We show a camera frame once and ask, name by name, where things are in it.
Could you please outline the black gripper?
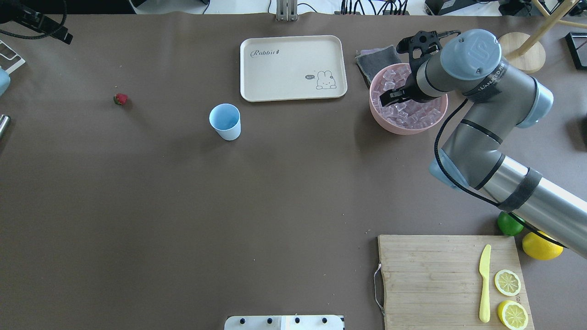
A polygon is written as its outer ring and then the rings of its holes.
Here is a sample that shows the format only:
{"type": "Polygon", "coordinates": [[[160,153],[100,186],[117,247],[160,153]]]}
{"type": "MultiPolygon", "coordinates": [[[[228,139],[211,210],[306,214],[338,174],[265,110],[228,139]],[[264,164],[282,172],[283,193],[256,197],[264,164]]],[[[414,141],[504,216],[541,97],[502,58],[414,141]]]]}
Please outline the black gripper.
{"type": "Polygon", "coordinates": [[[434,100],[426,94],[417,83],[418,71],[412,71],[402,88],[393,88],[382,92],[379,96],[381,107],[390,107],[413,100],[417,103],[428,103],[434,100]]]}

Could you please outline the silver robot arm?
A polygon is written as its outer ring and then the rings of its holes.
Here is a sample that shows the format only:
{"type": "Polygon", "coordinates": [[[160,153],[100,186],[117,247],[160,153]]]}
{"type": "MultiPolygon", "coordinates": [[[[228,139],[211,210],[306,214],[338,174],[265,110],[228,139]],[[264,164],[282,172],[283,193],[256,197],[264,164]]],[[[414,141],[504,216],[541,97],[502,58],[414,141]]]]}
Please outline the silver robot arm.
{"type": "Polygon", "coordinates": [[[472,103],[445,144],[434,146],[432,175],[585,257],[586,202],[499,150],[512,129],[547,115],[552,92],[510,65],[497,38],[484,29],[418,31],[396,50],[409,55],[411,75],[403,87],[383,92],[383,106],[427,103],[452,91],[472,103]]]}

